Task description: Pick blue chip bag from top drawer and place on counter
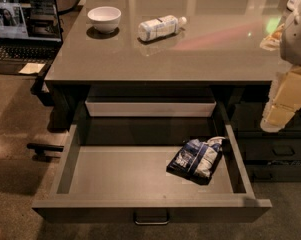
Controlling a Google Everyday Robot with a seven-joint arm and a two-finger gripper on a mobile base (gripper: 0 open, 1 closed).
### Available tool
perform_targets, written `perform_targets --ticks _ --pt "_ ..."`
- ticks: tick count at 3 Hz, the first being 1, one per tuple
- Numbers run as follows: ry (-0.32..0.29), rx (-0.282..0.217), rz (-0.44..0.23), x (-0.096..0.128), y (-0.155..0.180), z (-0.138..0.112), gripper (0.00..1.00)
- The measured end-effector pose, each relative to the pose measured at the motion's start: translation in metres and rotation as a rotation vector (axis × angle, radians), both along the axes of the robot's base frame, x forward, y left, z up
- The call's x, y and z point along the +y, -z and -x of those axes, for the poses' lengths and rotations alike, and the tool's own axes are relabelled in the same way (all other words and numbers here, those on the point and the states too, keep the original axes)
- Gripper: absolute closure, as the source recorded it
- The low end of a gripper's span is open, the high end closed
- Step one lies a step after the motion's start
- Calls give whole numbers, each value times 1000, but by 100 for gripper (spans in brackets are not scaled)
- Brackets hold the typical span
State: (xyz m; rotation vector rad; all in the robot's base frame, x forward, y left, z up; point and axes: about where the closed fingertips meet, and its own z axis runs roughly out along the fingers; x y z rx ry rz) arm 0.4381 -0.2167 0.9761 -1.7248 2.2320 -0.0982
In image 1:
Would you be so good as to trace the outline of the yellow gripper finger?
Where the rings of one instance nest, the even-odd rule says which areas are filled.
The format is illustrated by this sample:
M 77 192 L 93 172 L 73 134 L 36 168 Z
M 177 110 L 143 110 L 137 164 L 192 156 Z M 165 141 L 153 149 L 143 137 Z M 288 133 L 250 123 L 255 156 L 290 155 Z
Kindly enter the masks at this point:
M 267 51 L 278 50 L 280 48 L 280 40 L 283 29 L 284 24 L 281 24 L 272 33 L 263 38 L 260 43 L 260 48 Z
M 292 66 L 272 81 L 269 100 L 264 107 L 260 127 L 275 133 L 283 129 L 301 108 L 301 66 Z

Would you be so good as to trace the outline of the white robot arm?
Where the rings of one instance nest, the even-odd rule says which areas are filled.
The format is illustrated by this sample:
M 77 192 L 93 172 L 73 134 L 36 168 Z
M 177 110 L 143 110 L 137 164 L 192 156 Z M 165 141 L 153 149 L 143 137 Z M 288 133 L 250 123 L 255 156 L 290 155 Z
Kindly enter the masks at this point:
M 301 1 L 285 22 L 261 41 L 260 47 L 279 50 L 280 57 L 291 64 L 286 73 L 277 73 L 272 80 L 260 122 L 263 131 L 274 133 L 301 109 Z

